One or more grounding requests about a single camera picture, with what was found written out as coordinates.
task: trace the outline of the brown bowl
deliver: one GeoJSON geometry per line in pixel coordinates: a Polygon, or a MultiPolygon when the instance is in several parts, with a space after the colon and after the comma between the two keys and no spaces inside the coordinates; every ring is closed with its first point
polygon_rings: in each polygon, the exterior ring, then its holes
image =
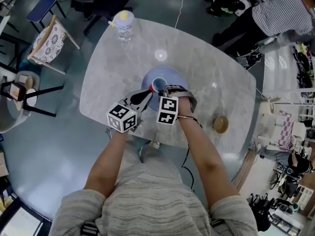
{"type": "Polygon", "coordinates": [[[228,128],[228,119],[226,116],[219,116],[214,121],[214,130],[223,134],[228,128]]]}

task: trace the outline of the white plate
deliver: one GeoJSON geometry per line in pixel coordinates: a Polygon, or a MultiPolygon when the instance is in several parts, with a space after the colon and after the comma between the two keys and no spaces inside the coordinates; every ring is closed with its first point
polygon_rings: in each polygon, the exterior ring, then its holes
{"type": "MultiPolygon", "coordinates": [[[[31,92],[36,92],[36,90],[33,89],[33,88],[31,88],[31,89],[27,90],[26,94],[31,93],[31,92]]],[[[37,101],[37,96],[34,96],[34,97],[32,97],[32,98],[28,98],[28,99],[26,100],[27,104],[28,104],[29,106],[32,106],[32,107],[36,104],[36,101],[37,101]]]]}

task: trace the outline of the checkered cloth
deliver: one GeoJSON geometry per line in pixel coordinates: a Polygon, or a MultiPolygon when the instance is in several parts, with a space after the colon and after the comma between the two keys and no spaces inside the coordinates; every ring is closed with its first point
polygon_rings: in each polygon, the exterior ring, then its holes
{"type": "Polygon", "coordinates": [[[285,117],[283,118],[281,138],[280,140],[278,140],[278,144],[281,148],[290,150],[290,147],[292,146],[291,132],[293,129],[294,119],[292,118],[291,114],[288,114],[287,112],[281,110],[279,111],[279,115],[285,117]]]}

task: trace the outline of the wooden chair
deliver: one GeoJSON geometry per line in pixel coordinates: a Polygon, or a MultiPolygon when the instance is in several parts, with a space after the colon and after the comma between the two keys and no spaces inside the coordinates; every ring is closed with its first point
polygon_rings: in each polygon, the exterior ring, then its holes
{"type": "Polygon", "coordinates": [[[53,67],[50,63],[61,51],[66,37],[68,37],[72,43],[80,49],[80,46],[74,41],[73,37],[54,15],[50,25],[36,38],[33,44],[33,50],[31,54],[28,55],[28,59],[32,59],[38,64],[45,65],[57,72],[65,74],[64,71],[53,67]]]}

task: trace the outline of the bracelet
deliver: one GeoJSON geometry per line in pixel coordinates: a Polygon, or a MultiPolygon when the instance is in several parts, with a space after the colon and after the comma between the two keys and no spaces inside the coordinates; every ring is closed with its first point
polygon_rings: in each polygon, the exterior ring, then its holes
{"type": "Polygon", "coordinates": [[[191,116],[177,116],[177,118],[178,118],[178,117],[194,120],[194,121],[196,121],[196,122],[200,125],[200,127],[202,128],[202,125],[200,124],[200,122],[199,122],[195,117],[191,117],[191,116]]]}

